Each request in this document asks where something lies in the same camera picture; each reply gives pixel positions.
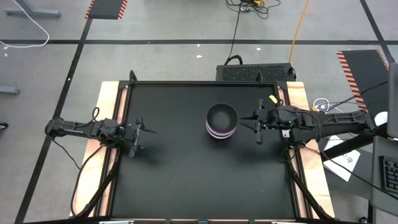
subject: wooden board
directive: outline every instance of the wooden board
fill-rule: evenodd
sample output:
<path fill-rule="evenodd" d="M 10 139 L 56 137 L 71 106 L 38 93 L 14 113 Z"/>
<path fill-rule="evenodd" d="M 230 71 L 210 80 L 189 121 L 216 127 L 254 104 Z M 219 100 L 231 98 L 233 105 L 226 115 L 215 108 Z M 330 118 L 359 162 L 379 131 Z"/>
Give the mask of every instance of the wooden board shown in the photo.
<path fill-rule="evenodd" d="M 98 119 L 112 118 L 113 110 L 115 106 L 116 95 L 118 92 L 119 82 L 103 82 L 98 97 L 97 107 L 100 108 L 100 114 Z M 288 82 L 288 92 L 290 103 L 301 109 L 309 109 L 307 96 L 305 94 L 304 84 L 302 82 Z M 124 110 L 124 100 L 126 99 L 126 89 L 122 92 L 121 97 L 121 108 L 118 111 L 118 122 L 121 122 L 122 114 Z M 280 97 L 283 98 L 283 91 L 279 91 Z M 307 144 L 308 147 L 318 150 L 318 146 L 315 140 L 312 140 Z M 99 142 L 95 140 L 89 140 L 86 147 L 86 153 L 84 160 L 90 156 L 99 147 Z M 307 187 L 312 195 L 315 197 L 317 202 L 323 207 L 327 214 L 334 217 L 334 211 L 330 200 L 330 194 L 326 182 L 325 173 L 323 171 L 323 164 L 320 156 L 310 150 L 301 150 L 302 163 L 304 166 L 305 178 Z M 102 149 L 95 157 L 87 163 L 83 170 L 76 197 L 74 199 L 75 211 L 78 213 L 87 202 L 91 199 L 95 193 L 100 182 L 101 172 L 103 168 L 103 162 L 105 157 L 105 150 Z M 293 162 L 294 168 L 297 170 L 297 165 Z M 298 205 L 300 209 L 300 216 L 306 217 L 305 207 L 303 202 L 303 195 L 300 189 L 296 186 Z M 103 195 L 102 206 L 100 215 L 106 214 L 106 206 L 109 200 L 109 188 Z"/>
<path fill-rule="evenodd" d="M 310 107 L 305 94 L 304 84 L 302 82 L 287 82 L 287 91 L 289 94 L 290 104 L 300 109 L 308 110 Z M 315 140 L 311 140 L 307 147 L 315 149 L 319 152 L 318 144 Z M 333 206 L 331 204 L 328 183 L 326 181 L 325 171 L 323 170 L 323 163 L 321 157 L 316 152 L 309 149 L 301 149 L 300 151 L 305 181 L 307 188 L 314 196 L 324 211 L 331 217 L 335 216 Z"/>

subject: concrete floor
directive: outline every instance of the concrete floor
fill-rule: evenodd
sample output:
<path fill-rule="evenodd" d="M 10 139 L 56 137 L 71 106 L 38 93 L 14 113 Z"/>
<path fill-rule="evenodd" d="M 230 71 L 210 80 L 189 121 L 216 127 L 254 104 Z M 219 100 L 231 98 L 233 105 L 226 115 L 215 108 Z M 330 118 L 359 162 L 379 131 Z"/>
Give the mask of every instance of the concrete floor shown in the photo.
<path fill-rule="evenodd" d="M 367 0 L 386 40 L 398 40 L 395 0 Z M 86 23 L 90 0 L 36 0 L 37 7 L 56 8 L 59 19 L 40 18 L 37 22 L 52 40 L 78 40 Z M 304 0 L 285 0 L 270 9 L 269 19 L 242 14 L 237 39 L 291 40 Z M 14 7 L 0 0 L 0 9 Z M 231 39 L 236 13 L 217 1 L 129 2 L 121 21 L 93 21 L 88 39 L 162 40 Z M 43 39 L 39 28 L 25 17 L 9 17 L 0 12 L 0 39 Z M 300 30 L 301 40 L 377 40 L 366 14 L 357 0 L 311 1 Z M 13 223 L 21 205 L 32 169 L 44 141 L 44 126 L 51 119 L 77 45 L 50 44 L 41 48 L 0 48 L 0 85 L 16 85 L 20 95 L 0 95 L 0 120 L 10 126 L 0 134 L 0 222 Z M 398 58 L 398 46 L 388 48 Z M 298 81 L 306 87 L 308 102 L 318 97 L 340 101 L 352 95 L 337 50 L 378 49 L 378 45 L 297 45 L 292 64 Z M 101 82 L 126 80 L 134 69 L 140 80 L 214 80 L 215 68 L 226 60 L 229 44 L 175 45 L 85 45 L 71 81 L 62 117 L 89 120 Z M 289 45 L 235 45 L 234 53 L 246 63 L 286 62 Z M 344 111 L 355 105 L 342 105 Z M 59 139 L 77 161 L 83 159 L 86 140 Z M 51 144 L 49 154 L 30 203 L 25 222 L 67 218 L 77 169 L 64 152 Z M 330 186 L 338 218 L 356 221 L 366 216 L 365 199 Z M 388 214 L 381 223 L 398 223 Z"/>

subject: black bowl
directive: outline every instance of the black bowl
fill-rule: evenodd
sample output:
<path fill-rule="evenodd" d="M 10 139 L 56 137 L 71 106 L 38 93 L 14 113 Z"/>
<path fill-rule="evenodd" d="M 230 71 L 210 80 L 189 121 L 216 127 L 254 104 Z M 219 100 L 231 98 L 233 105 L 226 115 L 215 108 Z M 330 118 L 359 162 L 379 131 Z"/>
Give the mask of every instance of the black bowl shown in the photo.
<path fill-rule="evenodd" d="M 230 137 L 238 125 L 238 113 L 226 103 L 213 105 L 206 116 L 206 129 L 214 138 Z"/>

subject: black floor line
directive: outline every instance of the black floor line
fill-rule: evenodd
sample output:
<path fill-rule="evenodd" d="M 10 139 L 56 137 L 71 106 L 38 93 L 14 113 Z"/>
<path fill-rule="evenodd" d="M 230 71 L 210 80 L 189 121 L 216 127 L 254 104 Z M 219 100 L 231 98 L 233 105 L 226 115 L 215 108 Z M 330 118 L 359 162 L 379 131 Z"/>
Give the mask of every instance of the black floor line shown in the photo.
<path fill-rule="evenodd" d="M 368 4 L 366 3 L 365 0 L 360 0 L 360 1 L 361 1 L 361 5 L 362 5 L 362 7 L 363 7 L 363 9 L 365 11 L 365 14 L 368 17 L 368 20 L 369 20 L 369 22 L 370 22 L 370 24 L 372 26 L 373 32 L 374 32 L 374 34 L 377 37 L 377 40 L 382 43 L 381 44 L 381 49 L 383 50 L 384 56 L 386 56 L 387 61 L 389 63 L 395 62 L 394 58 L 391 55 L 390 50 L 388 49 L 388 46 L 384 43 L 384 38 L 381 35 L 381 32 L 380 32 L 380 30 L 379 30 L 379 28 L 378 28 L 378 26 L 376 24 L 376 21 L 373 18 L 373 15 L 371 13 L 371 10 L 370 10 Z"/>
<path fill-rule="evenodd" d="M 92 20 L 88 19 L 86 22 L 85 28 L 83 29 L 83 33 L 82 33 L 80 41 L 78 43 L 78 47 L 76 49 L 75 56 L 72 60 L 72 64 L 70 65 L 68 75 L 65 79 L 65 84 L 63 85 L 60 98 L 59 98 L 57 106 L 55 108 L 53 118 L 59 117 L 61 115 L 61 110 L 62 110 L 65 100 L 67 98 L 68 90 L 69 90 L 70 84 L 73 80 L 73 76 L 75 74 L 75 70 L 76 70 L 77 64 L 79 62 L 81 52 L 84 47 L 84 40 L 87 38 L 88 31 L 91 26 L 91 22 L 92 22 Z M 48 136 L 46 136 L 46 138 L 44 139 L 43 146 L 40 150 L 39 157 L 37 158 L 37 162 L 36 162 L 35 168 L 33 170 L 32 176 L 30 177 L 29 184 L 25 191 L 24 198 L 22 199 L 21 206 L 19 207 L 18 214 L 15 219 L 15 223 L 23 223 L 25 220 L 25 216 L 28 211 L 30 201 L 32 200 L 32 196 L 35 191 L 37 181 L 39 180 L 39 176 L 42 171 L 42 168 L 43 168 L 43 165 L 45 162 L 45 158 L 47 157 L 47 153 L 49 151 L 50 144 L 51 144 L 51 139 Z"/>
<path fill-rule="evenodd" d="M 1 40 L 8 44 L 41 44 L 45 40 Z M 235 40 L 235 44 L 290 45 L 293 40 Z M 80 40 L 49 40 L 47 44 L 79 44 Z M 230 39 L 181 40 L 84 40 L 84 44 L 152 45 L 152 44 L 231 44 Z M 398 40 L 296 40 L 296 45 L 398 45 Z"/>

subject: wooden table frame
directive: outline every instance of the wooden table frame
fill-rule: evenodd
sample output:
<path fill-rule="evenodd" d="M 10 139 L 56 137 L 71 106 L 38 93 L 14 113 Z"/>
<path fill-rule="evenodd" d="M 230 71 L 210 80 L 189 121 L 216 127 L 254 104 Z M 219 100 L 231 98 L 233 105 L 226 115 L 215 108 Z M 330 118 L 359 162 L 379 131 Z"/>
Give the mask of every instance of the wooden table frame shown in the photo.
<path fill-rule="evenodd" d="M 127 88 L 123 88 L 121 90 L 121 97 L 119 99 L 116 98 L 119 91 L 119 82 L 103 82 L 101 85 L 101 90 L 99 92 L 99 97 L 97 101 L 97 107 L 100 108 L 99 115 L 97 120 L 112 118 L 117 120 L 118 123 L 122 123 L 124 107 L 127 97 Z M 284 96 L 283 89 L 279 89 L 279 96 L 281 99 L 284 99 L 284 102 L 290 102 L 292 106 L 296 106 L 301 109 L 309 109 L 307 96 L 305 94 L 304 84 L 302 82 L 287 82 L 287 93 L 289 97 Z M 86 145 L 85 156 L 83 161 L 86 160 L 97 148 L 99 148 L 100 143 L 97 140 L 89 139 Z M 311 140 L 307 147 L 311 149 L 318 150 L 318 144 L 315 140 Z M 110 156 L 106 158 L 106 149 L 102 148 L 95 156 L 93 156 L 89 162 L 87 162 L 86 167 L 81 173 L 78 188 L 76 190 L 76 195 L 73 201 L 74 211 L 76 213 L 80 212 L 88 201 L 90 201 L 91 197 L 97 190 L 101 175 L 103 173 L 104 162 L 108 159 L 108 171 L 112 167 L 114 162 L 114 157 L 116 155 L 116 149 L 110 149 Z M 303 172 L 304 172 L 304 181 L 307 184 L 307 188 L 317 200 L 317 202 L 323 207 L 324 211 L 327 212 L 330 216 L 334 217 L 333 206 L 331 204 L 328 184 L 326 182 L 325 173 L 323 170 L 323 163 L 319 154 L 314 153 L 310 150 L 302 149 L 300 151 L 300 156 L 297 156 L 297 160 L 294 159 L 292 161 L 294 169 L 298 171 L 298 162 L 301 162 Z M 107 214 L 107 208 L 109 205 L 109 190 L 111 187 L 110 183 L 106 188 L 103 197 L 101 199 L 100 210 L 98 211 L 99 216 L 103 216 Z M 307 214 L 312 214 L 314 218 L 318 218 L 317 214 L 313 211 L 308 211 L 306 209 L 306 203 L 303 198 L 303 194 L 299 187 L 295 186 L 297 201 L 298 201 L 298 209 L 299 216 L 302 218 L 309 218 Z M 217 220 L 217 221 L 248 221 L 248 220 Z M 256 220 L 258 222 L 265 222 L 271 220 Z"/>

